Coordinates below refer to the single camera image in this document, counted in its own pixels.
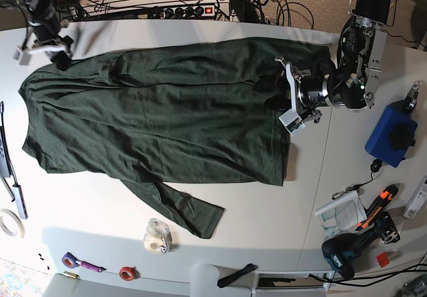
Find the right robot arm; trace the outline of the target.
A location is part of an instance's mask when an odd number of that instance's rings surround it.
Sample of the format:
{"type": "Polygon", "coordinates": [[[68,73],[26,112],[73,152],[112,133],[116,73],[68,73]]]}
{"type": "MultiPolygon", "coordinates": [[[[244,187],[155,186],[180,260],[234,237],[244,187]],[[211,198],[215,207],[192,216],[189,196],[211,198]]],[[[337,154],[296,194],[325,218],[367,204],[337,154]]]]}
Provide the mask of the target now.
{"type": "Polygon", "coordinates": [[[59,32],[63,28],[56,11],[55,0],[16,0],[18,8],[27,13],[27,24],[30,33],[35,35],[35,43],[27,46],[27,40],[16,49],[14,59],[20,65],[28,65],[31,58],[44,53],[61,71],[71,65],[72,38],[62,37],[59,32]]]}

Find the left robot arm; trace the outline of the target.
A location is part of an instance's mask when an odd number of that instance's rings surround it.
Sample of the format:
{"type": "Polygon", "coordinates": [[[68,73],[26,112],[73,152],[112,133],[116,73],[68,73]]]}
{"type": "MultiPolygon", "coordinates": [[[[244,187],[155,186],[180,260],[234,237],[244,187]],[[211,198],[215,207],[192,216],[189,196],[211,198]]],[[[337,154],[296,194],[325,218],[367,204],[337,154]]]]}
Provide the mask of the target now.
{"type": "Polygon", "coordinates": [[[394,24],[389,17],[393,1],[350,0],[350,18],[339,36],[335,60],[304,42],[290,46],[307,48],[307,56],[287,51],[274,57],[274,71],[260,77],[254,91],[271,95],[265,105],[280,113],[290,135],[308,121],[318,123],[323,107],[343,105],[357,111],[374,106],[387,38],[384,27],[394,24]]]}

